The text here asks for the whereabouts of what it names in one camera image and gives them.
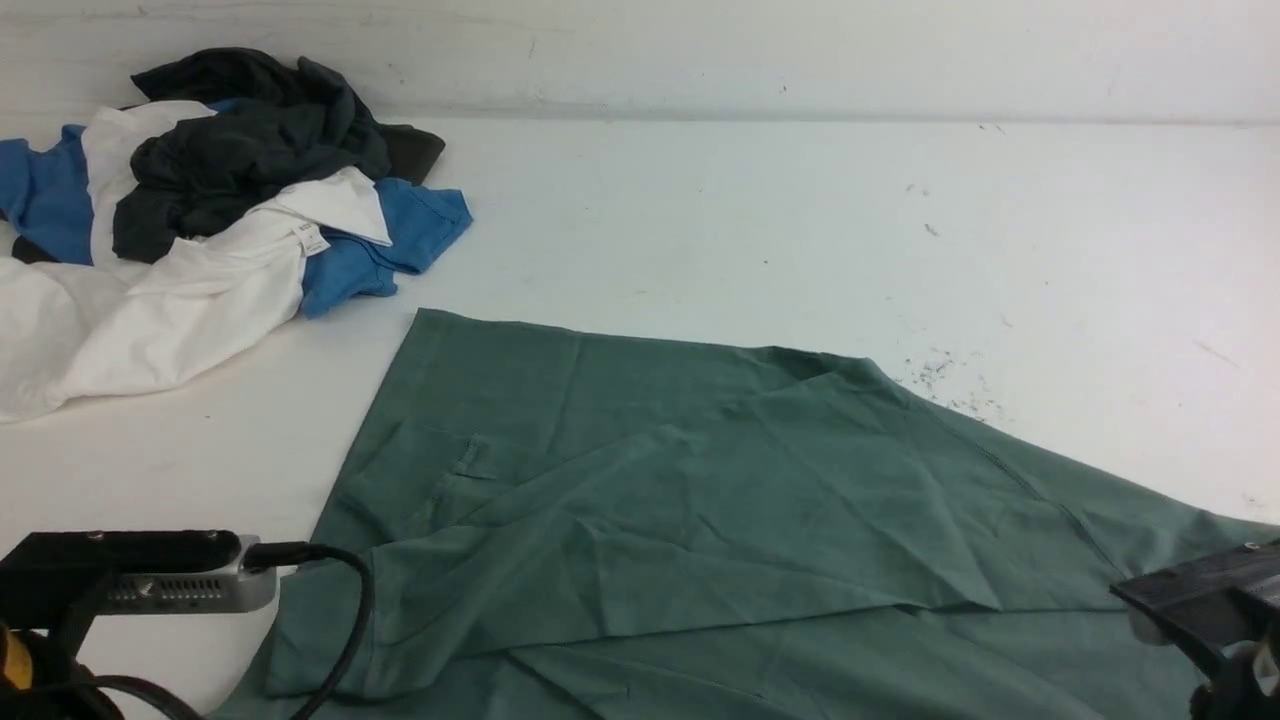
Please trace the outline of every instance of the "clothing tag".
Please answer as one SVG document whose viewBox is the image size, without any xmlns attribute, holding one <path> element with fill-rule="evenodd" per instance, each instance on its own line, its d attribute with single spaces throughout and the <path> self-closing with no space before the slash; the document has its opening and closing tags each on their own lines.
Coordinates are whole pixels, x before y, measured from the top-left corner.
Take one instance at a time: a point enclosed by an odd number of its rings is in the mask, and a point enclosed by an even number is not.
<svg viewBox="0 0 1280 720">
<path fill-rule="evenodd" d="M 302 243 L 302 255 L 306 258 L 329 250 L 329 241 L 320 237 L 320 228 L 315 223 L 307 223 L 296 228 L 293 236 Z"/>
</svg>

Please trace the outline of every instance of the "black cable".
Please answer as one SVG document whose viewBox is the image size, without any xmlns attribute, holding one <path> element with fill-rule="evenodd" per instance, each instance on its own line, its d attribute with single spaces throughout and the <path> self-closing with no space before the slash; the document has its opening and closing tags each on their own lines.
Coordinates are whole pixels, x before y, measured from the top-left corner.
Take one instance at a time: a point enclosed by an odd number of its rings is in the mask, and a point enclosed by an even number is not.
<svg viewBox="0 0 1280 720">
<path fill-rule="evenodd" d="M 178 696 L 150 680 L 132 678 L 129 675 L 99 675 L 95 678 L 84 678 L 83 680 L 73 680 L 70 683 L 37 685 L 35 688 L 19 691 L 14 694 L 15 697 L 52 694 L 82 691 L 86 688 L 102 688 L 133 696 L 159 710 L 169 720 L 204 720 L 198 712 L 183 702 Z"/>
<path fill-rule="evenodd" d="M 302 565 L 316 560 L 337 560 L 360 573 L 360 605 L 356 607 L 356 620 L 351 626 L 351 634 L 347 635 L 347 644 L 343 646 L 342 653 L 338 655 L 333 669 L 329 670 L 329 675 L 311 693 L 311 697 L 302 703 L 302 707 L 289 716 L 289 720 L 306 720 L 311 717 L 329 700 L 329 696 L 333 694 L 333 691 L 356 660 L 356 653 L 360 651 L 360 642 L 364 639 L 365 630 L 369 628 L 369 620 L 374 614 L 374 574 L 356 553 L 326 544 L 308 542 L 260 543 L 250 547 L 244 553 L 244 568 L 248 570 Z M 200 714 L 178 696 L 150 680 L 129 675 L 99 675 L 69 683 L 38 685 L 18 691 L 15 694 L 60 693 L 84 688 L 104 688 L 133 696 L 159 710 L 169 720 L 202 720 Z"/>
<path fill-rule="evenodd" d="M 311 717 L 324 701 L 329 700 L 329 696 L 333 694 L 343 675 L 347 674 L 352 661 L 356 660 L 356 653 L 360 651 L 360 642 L 364 639 L 369 619 L 374 614 L 374 574 L 356 553 L 328 544 L 306 542 L 262 543 L 255 544 L 244 553 L 244 565 L 248 569 L 301 565 L 315 560 L 337 560 L 360 573 L 360 605 L 356 606 L 356 620 L 351 626 L 351 634 L 347 635 L 347 644 L 343 646 L 342 653 L 338 655 L 333 669 L 329 670 L 329 675 L 311 693 L 311 697 L 307 698 L 302 707 L 289 716 L 289 720 L 306 720 Z"/>
</svg>

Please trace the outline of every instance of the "crumpled clothing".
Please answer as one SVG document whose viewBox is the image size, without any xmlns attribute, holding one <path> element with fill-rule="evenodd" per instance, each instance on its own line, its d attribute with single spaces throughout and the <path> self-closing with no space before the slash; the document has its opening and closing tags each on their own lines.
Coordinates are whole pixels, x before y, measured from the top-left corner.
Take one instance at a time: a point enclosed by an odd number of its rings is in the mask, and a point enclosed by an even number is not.
<svg viewBox="0 0 1280 720">
<path fill-rule="evenodd" d="M 32 151 L 26 140 L 0 141 L 0 214 L 59 263 L 88 265 L 93 208 L 82 132 L 81 126 L 63 126 L 58 145 L 44 152 Z"/>
<path fill-rule="evenodd" d="M 396 295 L 396 273 L 417 275 L 471 225 L 471 211 L 456 190 L 428 190 L 398 178 L 374 187 L 381 202 L 390 247 L 342 231 L 324 228 L 329 249 L 307 259 L 302 305 L 319 318 L 356 295 Z"/>
<path fill-rule="evenodd" d="M 288 190 L 288 204 L 269 200 L 225 232 L 179 238 L 141 273 L 0 258 L 0 423 L 72 397 L 174 388 L 256 345 L 302 300 L 305 247 L 320 240 L 306 208 L 388 242 L 372 182 L 355 169 Z"/>
<path fill-rule="evenodd" d="M 387 177 L 387 145 L 375 127 L 352 120 L 349 108 L 244 100 L 146 140 L 129 163 L 138 184 L 115 208 L 113 250 L 155 263 L 174 237 L 218 234 L 285 186 L 347 167 Z"/>
</svg>

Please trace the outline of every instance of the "pile of clothes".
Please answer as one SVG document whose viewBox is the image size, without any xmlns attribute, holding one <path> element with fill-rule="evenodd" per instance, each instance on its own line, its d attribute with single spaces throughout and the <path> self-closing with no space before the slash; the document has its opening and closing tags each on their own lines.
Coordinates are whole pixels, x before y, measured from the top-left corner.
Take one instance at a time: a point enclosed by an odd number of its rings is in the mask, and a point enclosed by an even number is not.
<svg viewBox="0 0 1280 720">
<path fill-rule="evenodd" d="M 33 152 L 0 141 L 0 423 L 177 387 L 301 313 L 396 293 L 471 223 L 421 187 L 444 142 L 378 123 L 337 72 L 212 49 L 133 76 Z"/>
</svg>

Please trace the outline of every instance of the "green shirt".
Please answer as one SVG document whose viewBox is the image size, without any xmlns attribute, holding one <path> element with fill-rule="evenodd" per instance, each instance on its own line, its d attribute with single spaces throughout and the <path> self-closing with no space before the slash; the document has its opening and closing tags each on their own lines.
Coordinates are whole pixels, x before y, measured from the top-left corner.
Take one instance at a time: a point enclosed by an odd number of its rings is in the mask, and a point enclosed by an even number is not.
<svg viewBox="0 0 1280 720">
<path fill-rule="evenodd" d="M 314 537 L 378 592 L 317 717 L 1178 717 L 1192 665 L 1108 585 L 1276 534 L 869 360 L 422 310 Z M 215 716 L 285 717 L 357 597 L 288 578 Z"/>
</svg>

